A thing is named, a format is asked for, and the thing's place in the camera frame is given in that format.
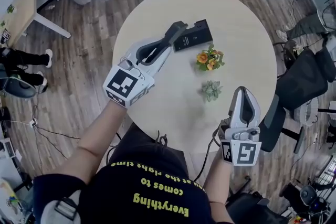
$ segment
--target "orange flower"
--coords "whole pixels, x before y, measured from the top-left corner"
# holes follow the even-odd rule
[[[210,59],[208,65],[207,65],[207,68],[208,68],[209,70],[213,70],[213,69],[214,69],[214,66],[215,66],[216,64],[217,64],[217,61],[216,61],[215,58]]]
[[[206,63],[208,60],[208,55],[205,52],[197,55],[197,61],[200,63]]]

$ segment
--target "drawstring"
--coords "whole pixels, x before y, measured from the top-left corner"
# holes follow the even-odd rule
[[[167,148],[168,139],[167,135],[160,137],[160,131],[157,132],[157,138],[155,139],[155,152],[158,152],[158,149],[160,149],[160,152],[163,153],[164,150]]]

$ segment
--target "round table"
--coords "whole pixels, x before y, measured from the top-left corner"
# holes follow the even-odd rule
[[[114,46],[113,64],[118,64],[130,46],[143,39],[163,38],[172,23],[189,27],[206,19],[215,49],[224,53],[225,65],[199,71],[196,56],[207,46],[171,52],[155,75],[155,87],[129,108],[134,123],[156,138],[167,134],[168,146],[187,152],[206,152],[212,133],[228,117],[233,93],[245,86],[256,97],[262,120],[272,102],[277,66],[272,42],[248,7],[238,0],[144,0],[127,17]],[[221,82],[216,101],[205,102],[202,83]],[[211,151],[217,150],[213,143]]]

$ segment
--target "black box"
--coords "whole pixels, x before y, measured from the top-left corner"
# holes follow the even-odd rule
[[[200,20],[195,26],[186,29],[181,36],[174,42],[174,51],[184,50],[196,45],[210,43],[212,44],[212,35],[206,20]]]

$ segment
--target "white shoe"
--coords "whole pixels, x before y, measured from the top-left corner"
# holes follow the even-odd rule
[[[50,68],[51,65],[53,64],[52,61],[51,61],[51,59],[53,58],[53,57],[52,57],[52,56],[53,56],[52,50],[47,49],[47,50],[46,50],[46,54],[49,55],[49,62],[48,62],[48,64],[46,65],[46,67],[47,67],[47,68]]]
[[[286,34],[286,32],[284,32],[284,31],[282,31],[282,30],[279,30],[279,29],[276,30],[275,32],[277,33],[277,36],[278,36],[281,40],[287,42],[288,38],[287,38],[287,34]]]
[[[44,77],[43,73],[41,71],[38,71],[36,74],[41,75],[43,77],[43,83],[41,86],[45,87],[48,83],[47,79]]]

